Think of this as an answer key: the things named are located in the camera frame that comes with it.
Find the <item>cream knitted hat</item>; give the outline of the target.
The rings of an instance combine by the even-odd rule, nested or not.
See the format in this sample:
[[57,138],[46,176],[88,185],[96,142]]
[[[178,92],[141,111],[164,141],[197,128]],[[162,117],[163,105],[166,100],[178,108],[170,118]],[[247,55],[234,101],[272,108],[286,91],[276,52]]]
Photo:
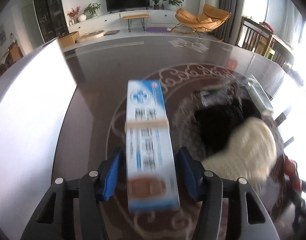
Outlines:
[[232,131],[224,150],[201,163],[221,178],[243,177],[254,184],[267,179],[276,159],[276,144],[269,127],[261,119],[248,118]]

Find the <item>black knitted hat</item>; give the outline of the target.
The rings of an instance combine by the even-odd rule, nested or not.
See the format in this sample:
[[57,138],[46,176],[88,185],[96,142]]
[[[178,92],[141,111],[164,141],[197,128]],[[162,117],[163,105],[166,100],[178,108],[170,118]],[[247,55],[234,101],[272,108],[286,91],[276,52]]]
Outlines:
[[261,119],[261,113],[252,100],[248,99],[234,99],[226,105],[197,110],[194,118],[206,156],[210,157],[223,150],[231,132],[251,117]]

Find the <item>blue white medicine box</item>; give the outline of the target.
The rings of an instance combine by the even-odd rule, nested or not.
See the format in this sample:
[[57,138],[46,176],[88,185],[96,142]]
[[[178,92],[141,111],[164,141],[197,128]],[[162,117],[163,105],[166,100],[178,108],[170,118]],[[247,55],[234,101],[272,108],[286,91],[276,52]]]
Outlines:
[[169,121],[158,80],[128,81],[125,135],[129,210],[179,209]]

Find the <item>white power bank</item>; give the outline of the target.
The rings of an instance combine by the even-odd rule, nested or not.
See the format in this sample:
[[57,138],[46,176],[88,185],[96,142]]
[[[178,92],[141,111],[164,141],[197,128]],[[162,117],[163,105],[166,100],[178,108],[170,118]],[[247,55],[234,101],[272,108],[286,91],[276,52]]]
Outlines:
[[252,99],[254,105],[259,112],[264,116],[270,116],[273,114],[273,106],[265,93],[264,89],[260,85],[259,81],[252,76],[244,79],[244,86]]

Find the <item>white storage box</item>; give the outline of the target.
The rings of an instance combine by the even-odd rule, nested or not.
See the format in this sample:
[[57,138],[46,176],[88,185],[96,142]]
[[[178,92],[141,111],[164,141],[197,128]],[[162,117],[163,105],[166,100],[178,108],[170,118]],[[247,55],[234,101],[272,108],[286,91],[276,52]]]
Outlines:
[[54,39],[0,77],[0,228],[20,239],[49,189],[56,146],[77,83]]

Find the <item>cardboard box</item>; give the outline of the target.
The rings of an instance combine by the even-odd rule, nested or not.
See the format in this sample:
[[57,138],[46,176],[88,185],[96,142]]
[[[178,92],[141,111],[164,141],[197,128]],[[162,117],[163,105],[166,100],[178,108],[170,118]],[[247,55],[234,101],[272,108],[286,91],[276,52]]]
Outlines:
[[77,39],[80,37],[80,34],[78,31],[72,32],[70,34],[67,34],[63,37],[59,38],[59,44],[61,46],[61,48],[66,48],[69,46],[72,46],[74,44],[76,44]]

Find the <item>dark wooden dining chair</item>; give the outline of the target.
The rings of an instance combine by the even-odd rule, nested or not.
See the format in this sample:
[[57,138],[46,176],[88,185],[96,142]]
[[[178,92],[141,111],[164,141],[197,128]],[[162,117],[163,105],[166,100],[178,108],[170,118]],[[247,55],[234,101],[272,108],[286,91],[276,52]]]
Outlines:
[[236,45],[266,57],[281,67],[284,63],[294,63],[291,46],[271,32],[266,23],[259,24],[243,17]]

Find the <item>round wooden floor tray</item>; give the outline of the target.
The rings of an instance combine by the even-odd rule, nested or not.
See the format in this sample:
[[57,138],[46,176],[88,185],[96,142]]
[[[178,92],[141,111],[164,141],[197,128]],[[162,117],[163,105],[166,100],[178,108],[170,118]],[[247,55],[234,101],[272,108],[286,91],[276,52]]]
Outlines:
[[77,43],[83,43],[83,42],[87,42],[87,41],[91,41],[91,40],[95,40],[97,38],[101,38],[105,35],[105,31],[104,30],[98,30],[98,31],[94,31],[85,35],[82,35],[80,37],[77,38],[76,42]]

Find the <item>orange lounge chair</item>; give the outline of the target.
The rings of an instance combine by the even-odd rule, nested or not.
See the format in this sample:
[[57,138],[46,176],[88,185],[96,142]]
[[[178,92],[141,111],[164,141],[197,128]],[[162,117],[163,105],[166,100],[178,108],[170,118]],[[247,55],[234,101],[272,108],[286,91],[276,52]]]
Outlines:
[[178,23],[170,29],[175,31],[177,28],[186,27],[191,30],[191,33],[201,34],[210,33],[224,24],[231,17],[231,12],[205,4],[202,13],[194,15],[183,8],[179,8],[175,13],[175,18]]

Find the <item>red flower vase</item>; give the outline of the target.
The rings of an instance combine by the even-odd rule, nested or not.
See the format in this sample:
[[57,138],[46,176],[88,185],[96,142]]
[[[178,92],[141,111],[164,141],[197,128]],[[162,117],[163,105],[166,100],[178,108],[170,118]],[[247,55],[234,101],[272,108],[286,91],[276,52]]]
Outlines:
[[71,19],[71,24],[77,23],[77,18],[80,12],[80,6],[77,6],[76,8],[72,8],[68,13],[67,16]]

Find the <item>white tv cabinet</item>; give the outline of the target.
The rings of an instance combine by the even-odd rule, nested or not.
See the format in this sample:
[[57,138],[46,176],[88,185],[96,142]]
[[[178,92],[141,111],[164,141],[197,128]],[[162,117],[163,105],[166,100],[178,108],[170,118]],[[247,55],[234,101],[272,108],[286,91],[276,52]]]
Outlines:
[[135,10],[116,12],[107,15],[96,16],[85,21],[70,25],[69,33],[78,31],[80,35],[88,34],[98,30],[121,30],[145,27],[173,27],[178,23],[172,10]]

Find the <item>purple round rug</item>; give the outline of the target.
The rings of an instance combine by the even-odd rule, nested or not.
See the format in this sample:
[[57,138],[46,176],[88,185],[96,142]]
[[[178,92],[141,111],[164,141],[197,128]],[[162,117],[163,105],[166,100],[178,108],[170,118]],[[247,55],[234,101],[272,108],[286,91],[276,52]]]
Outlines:
[[166,27],[148,27],[146,28],[146,32],[155,33],[155,34],[163,34],[168,33],[168,29]]

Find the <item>dark display cabinet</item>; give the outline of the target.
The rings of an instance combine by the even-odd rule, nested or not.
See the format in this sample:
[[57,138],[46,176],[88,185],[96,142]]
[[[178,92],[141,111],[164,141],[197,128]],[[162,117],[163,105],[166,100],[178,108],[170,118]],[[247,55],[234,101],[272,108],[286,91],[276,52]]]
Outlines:
[[45,42],[69,33],[61,0],[33,0],[33,2]]

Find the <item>green potted plant left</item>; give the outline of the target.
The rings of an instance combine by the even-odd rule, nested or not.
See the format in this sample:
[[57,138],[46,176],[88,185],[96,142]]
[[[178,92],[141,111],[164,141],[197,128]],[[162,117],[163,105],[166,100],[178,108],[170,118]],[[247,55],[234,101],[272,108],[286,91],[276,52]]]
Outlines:
[[84,14],[88,15],[90,17],[96,17],[97,12],[100,9],[101,4],[99,3],[90,3],[85,9],[84,9]]

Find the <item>green potted plant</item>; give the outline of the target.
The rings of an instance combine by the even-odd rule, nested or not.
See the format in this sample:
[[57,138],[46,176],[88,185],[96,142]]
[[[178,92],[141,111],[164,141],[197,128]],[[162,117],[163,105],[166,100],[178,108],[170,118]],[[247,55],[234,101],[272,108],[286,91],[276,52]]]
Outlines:
[[178,10],[184,3],[184,0],[163,0],[167,4],[167,8],[172,11]]
[[85,9],[84,9],[84,14],[88,15],[90,17],[96,17],[97,12],[100,9],[101,4],[99,3],[90,3]]

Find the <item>grey curtain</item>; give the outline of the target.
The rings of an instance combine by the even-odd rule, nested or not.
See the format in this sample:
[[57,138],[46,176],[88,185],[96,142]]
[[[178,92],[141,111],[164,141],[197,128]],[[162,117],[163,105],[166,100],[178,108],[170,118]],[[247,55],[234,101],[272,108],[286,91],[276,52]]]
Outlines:
[[219,0],[219,8],[230,12],[231,15],[220,27],[215,30],[215,36],[225,43],[235,45],[242,23],[244,0]]

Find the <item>green potted plant right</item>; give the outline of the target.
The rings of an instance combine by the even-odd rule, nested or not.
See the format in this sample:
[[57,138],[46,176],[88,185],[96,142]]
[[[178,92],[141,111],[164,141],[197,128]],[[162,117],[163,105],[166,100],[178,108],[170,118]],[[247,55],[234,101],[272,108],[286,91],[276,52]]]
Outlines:
[[172,11],[178,10],[184,3],[184,0],[163,0],[167,4],[167,8]]

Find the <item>small potted plant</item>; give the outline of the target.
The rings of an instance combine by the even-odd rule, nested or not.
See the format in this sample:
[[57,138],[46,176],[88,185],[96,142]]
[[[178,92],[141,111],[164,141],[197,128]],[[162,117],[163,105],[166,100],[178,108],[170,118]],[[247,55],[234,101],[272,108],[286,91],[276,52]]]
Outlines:
[[152,2],[153,2],[153,9],[158,10],[160,0],[152,0]]

